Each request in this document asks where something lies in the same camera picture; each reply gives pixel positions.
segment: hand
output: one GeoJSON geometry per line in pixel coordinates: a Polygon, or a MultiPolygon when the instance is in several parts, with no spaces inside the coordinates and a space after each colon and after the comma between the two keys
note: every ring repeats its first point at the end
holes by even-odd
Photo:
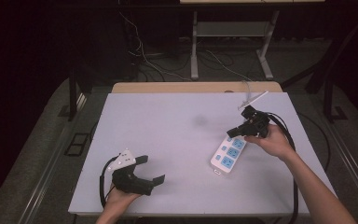
{"type": "Polygon", "coordinates": [[[115,223],[130,204],[140,196],[141,194],[125,193],[116,188],[112,189],[97,224],[115,223]]]}
{"type": "Polygon", "coordinates": [[[268,135],[266,138],[255,136],[244,136],[243,138],[249,143],[259,145],[269,155],[276,156],[282,161],[285,161],[294,152],[283,131],[277,125],[268,125],[268,135]]]}

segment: dark background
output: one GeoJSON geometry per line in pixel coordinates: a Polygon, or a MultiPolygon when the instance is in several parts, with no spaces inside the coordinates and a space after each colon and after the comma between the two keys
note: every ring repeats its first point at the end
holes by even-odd
{"type": "MultiPolygon", "coordinates": [[[[358,6],[358,1],[326,1],[327,6],[333,3],[358,6]]],[[[132,16],[147,45],[175,53],[177,37],[191,35],[192,13],[166,12],[162,20],[163,15],[132,16]]],[[[236,20],[241,15],[226,16],[215,10],[209,19],[236,20]]],[[[357,22],[358,7],[287,8],[281,11],[274,39],[333,39],[345,36],[357,22]]],[[[68,13],[49,1],[0,3],[0,186],[49,97],[70,71],[76,72],[82,91],[132,78],[136,67],[127,53],[132,38],[133,31],[114,11],[68,13]]],[[[358,32],[332,74],[358,107],[358,32]]]]}

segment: gray carpet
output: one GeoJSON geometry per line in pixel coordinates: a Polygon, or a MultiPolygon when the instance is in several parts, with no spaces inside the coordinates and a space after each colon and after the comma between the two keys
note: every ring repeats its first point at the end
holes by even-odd
{"type": "MultiPolygon", "coordinates": [[[[244,39],[240,43],[234,44],[217,44],[208,41],[199,43],[200,81],[243,80],[243,77],[222,68],[221,64],[213,58],[213,55],[205,51],[206,49],[214,52],[215,56],[230,69],[253,81],[265,80],[255,57],[255,49],[259,46],[261,46],[259,40],[250,39],[244,39]]],[[[329,42],[324,40],[271,43],[267,59],[274,80],[285,81],[313,65],[324,55],[328,46],[329,42]]],[[[170,73],[190,78],[188,57],[189,48],[188,43],[185,42],[183,53],[179,57],[150,60],[150,62],[159,64],[161,70],[165,68],[170,73]]],[[[172,74],[161,75],[149,66],[141,66],[140,69],[142,72],[137,78],[138,81],[162,81],[163,78],[166,81],[182,81],[172,74]]],[[[350,103],[345,93],[339,88],[335,88],[333,104],[340,106],[348,119],[338,120],[334,125],[327,124],[325,118],[321,115],[323,93],[306,94],[304,86],[307,81],[308,79],[304,78],[287,88],[286,91],[289,92],[322,165],[326,164],[327,144],[318,126],[327,134],[331,147],[331,160],[326,173],[338,198],[358,221],[358,188],[345,163],[337,153],[338,145],[328,128],[334,126],[337,129],[358,163],[358,111],[350,103]]],[[[73,223],[74,219],[76,223],[95,222],[96,217],[75,217],[69,214],[67,210],[83,162],[87,156],[92,129],[99,119],[104,100],[110,90],[111,87],[94,88],[92,94],[86,95],[86,103],[72,122],[68,122],[66,118],[58,117],[62,107],[68,105],[67,81],[56,90],[0,190],[0,223],[17,223],[33,196],[34,188],[37,186],[45,186],[45,188],[39,188],[38,191],[39,195],[42,196],[41,200],[38,201],[40,203],[35,204],[33,212],[27,214],[28,222],[23,221],[22,223],[73,223]],[[80,157],[64,156],[63,152],[67,149],[75,133],[89,135],[85,149],[80,157]],[[50,158],[54,157],[54,151],[59,151],[60,154],[51,165],[50,158]],[[46,172],[51,173],[50,179],[45,182],[45,185],[41,185],[39,177],[46,172]]],[[[274,217],[262,219],[266,223],[275,221],[274,217]]],[[[279,223],[286,223],[287,220],[288,217],[284,217],[279,223]]],[[[309,217],[299,217],[296,223],[312,223],[312,221],[309,217]]]]}

